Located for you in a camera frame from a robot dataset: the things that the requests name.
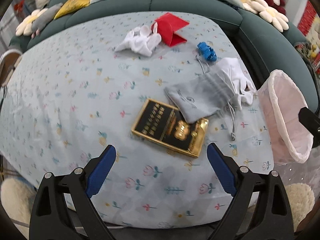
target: pink plastic bag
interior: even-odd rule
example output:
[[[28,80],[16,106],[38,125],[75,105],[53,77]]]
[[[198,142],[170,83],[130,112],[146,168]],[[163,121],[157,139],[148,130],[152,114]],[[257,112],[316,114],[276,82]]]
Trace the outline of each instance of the pink plastic bag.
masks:
[[[274,70],[258,90],[276,164],[305,163],[312,148],[312,134],[299,122],[308,107],[301,91],[282,70]]]

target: metal screw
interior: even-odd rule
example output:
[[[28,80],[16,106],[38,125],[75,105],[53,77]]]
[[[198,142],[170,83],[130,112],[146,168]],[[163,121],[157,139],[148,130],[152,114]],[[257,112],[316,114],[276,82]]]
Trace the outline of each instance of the metal screw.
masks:
[[[82,168],[76,168],[75,171],[74,171],[74,173],[75,173],[75,174],[81,174],[82,171],[83,171]]]
[[[48,178],[50,178],[50,177],[51,177],[51,175],[52,175],[52,173],[51,173],[51,172],[47,172],[47,173],[44,175],[44,177],[45,177],[46,179],[48,179]]]
[[[249,171],[249,169],[246,166],[241,166],[240,171],[243,173],[247,173]]]
[[[271,171],[271,175],[274,177],[278,177],[279,173],[278,173],[278,171]]]

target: gray stuffed mouse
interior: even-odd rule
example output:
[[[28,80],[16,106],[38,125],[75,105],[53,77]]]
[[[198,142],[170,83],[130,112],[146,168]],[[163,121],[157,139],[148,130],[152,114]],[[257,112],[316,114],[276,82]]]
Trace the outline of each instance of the gray stuffed mouse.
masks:
[[[53,5],[48,10],[46,10],[42,15],[40,15],[31,25],[32,35],[31,38],[33,39],[35,35],[39,35],[40,31],[44,29],[44,27],[53,20],[57,12],[62,7],[63,3],[58,3]]]

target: white fluffy rug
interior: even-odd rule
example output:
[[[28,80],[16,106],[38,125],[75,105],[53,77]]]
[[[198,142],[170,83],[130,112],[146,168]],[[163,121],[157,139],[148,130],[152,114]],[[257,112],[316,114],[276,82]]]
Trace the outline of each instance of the white fluffy rug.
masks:
[[[311,187],[304,183],[295,183],[285,186],[293,219],[293,228],[296,231],[300,222],[315,205],[315,195]]]
[[[15,178],[5,179],[1,184],[1,203],[11,219],[29,224],[36,192],[33,188]],[[16,225],[29,239],[29,228]]]

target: wall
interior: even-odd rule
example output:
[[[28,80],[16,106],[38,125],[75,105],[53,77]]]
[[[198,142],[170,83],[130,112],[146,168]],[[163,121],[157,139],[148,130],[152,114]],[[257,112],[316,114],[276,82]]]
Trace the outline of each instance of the wall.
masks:
[[[296,26],[300,22],[307,1],[308,0],[288,0],[285,6],[288,19]]]

